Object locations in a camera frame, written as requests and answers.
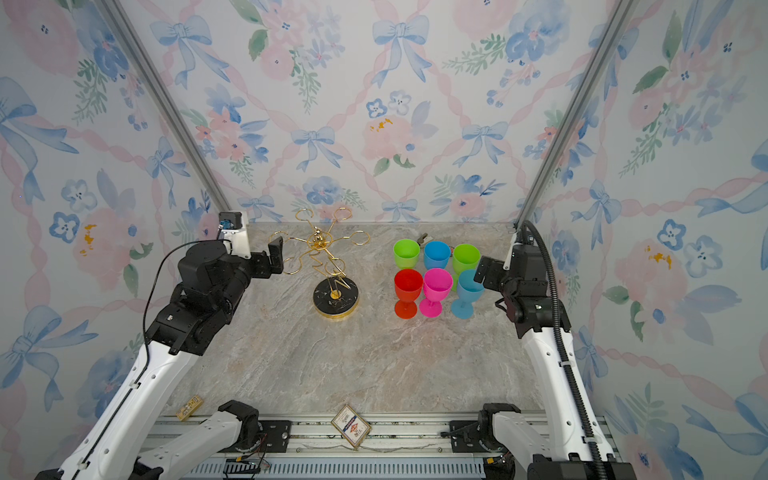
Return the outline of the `red wine glass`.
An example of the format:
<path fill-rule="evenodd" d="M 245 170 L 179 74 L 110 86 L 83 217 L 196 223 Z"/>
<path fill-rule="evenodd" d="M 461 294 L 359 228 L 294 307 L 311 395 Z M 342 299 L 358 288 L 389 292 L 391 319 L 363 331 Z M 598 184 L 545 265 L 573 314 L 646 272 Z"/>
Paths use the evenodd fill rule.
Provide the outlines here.
<path fill-rule="evenodd" d="M 394 312 L 401 319 L 411 319 L 418 312 L 416 301 L 423 287 L 422 275 L 414 269 L 402 269 L 394 277 L 395 294 L 398 301 Z"/>

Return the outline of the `blue wine glass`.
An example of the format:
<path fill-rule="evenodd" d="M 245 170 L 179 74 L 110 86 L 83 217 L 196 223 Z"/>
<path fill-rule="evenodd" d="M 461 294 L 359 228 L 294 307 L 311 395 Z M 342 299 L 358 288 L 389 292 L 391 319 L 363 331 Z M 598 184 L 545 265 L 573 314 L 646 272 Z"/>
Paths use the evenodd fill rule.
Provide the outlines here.
<path fill-rule="evenodd" d="M 442 241 L 430 241 L 424 246 L 424 265 L 427 270 L 445 269 L 451 258 L 451 248 Z"/>

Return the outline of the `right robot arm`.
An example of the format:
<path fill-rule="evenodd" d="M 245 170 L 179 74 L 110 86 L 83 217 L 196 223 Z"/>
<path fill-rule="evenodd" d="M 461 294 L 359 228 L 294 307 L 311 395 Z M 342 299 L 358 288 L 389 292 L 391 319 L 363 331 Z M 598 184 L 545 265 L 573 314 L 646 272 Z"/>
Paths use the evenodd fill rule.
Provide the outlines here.
<path fill-rule="evenodd" d="M 529 479 L 633 479 L 598 423 L 578 371 L 571 324 L 559 299 L 554 267 L 542 241 L 515 243 L 507 260 L 482 257 L 476 282 L 500 293 L 496 306 L 514 325 L 531 360 L 549 433 L 522 413 L 492 409 L 489 435 Z"/>

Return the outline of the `teal wine glass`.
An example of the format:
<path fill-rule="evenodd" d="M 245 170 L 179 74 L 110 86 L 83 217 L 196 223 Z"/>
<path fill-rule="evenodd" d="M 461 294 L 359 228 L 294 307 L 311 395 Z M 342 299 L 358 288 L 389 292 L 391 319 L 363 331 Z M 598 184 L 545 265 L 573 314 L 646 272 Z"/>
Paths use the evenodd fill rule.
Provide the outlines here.
<path fill-rule="evenodd" d="M 451 313 L 459 319 L 468 320 L 474 315 L 474 303 L 483 295 L 485 288 L 475 280 L 476 271 L 466 270 L 458 276 L 458 298 L 451 304 Z"/>

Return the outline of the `pink wine glass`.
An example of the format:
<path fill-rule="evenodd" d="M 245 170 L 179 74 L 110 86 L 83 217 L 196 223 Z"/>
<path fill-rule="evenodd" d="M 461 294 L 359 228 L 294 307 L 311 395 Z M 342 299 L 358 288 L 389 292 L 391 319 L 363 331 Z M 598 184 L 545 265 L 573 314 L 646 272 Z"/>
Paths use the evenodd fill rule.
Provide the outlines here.
<path fill-rule="evenodd" d="M 427 318 L 436 318 L 442 314 L 442 302 L 451 292 L 453 277 L 445 269 L 433 268 L 423 276 L 424 299 L 419 303 L 419 311 Z"/>

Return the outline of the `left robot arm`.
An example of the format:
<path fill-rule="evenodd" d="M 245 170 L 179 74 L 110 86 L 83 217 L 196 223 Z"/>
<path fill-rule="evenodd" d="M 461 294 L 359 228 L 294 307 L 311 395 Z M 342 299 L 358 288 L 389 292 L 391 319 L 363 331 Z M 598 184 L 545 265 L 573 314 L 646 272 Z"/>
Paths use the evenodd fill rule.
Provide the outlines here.
<path fill-rule="evenodd" d="M 103 415 L 61 466 L 37 478 L 180 479 L 223 449 L 249 454 L 261 446 L 258 410 L 230 400 L 193 430 L 140 451 L 170 395 L 233 319 L 251 281 L 282 273 L 283 240 L 271 240 L 262 252 L 237 249 L 231 239 L 201 241 L 178 269 L 180 283 Z"/>

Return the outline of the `green wine glass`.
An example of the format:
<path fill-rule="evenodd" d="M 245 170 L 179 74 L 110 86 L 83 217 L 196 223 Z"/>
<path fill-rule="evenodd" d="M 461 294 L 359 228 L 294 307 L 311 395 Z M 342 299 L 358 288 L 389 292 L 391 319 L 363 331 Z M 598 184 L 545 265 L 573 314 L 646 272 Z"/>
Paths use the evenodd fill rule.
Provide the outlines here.
<path fill-rule="evenodd" d="M 420 245 L 412 239 L 402 239 L 393 246 L 394 261 L 400 269 L 413 269 L 418 263 Z"/>
<path fill-rule="evenodd" d="M 454 282 L 458 281 L 461 273 L 477 268 L 482 255 L 472 244 L 459 244 L 453 249 L 452 269 Z"/>

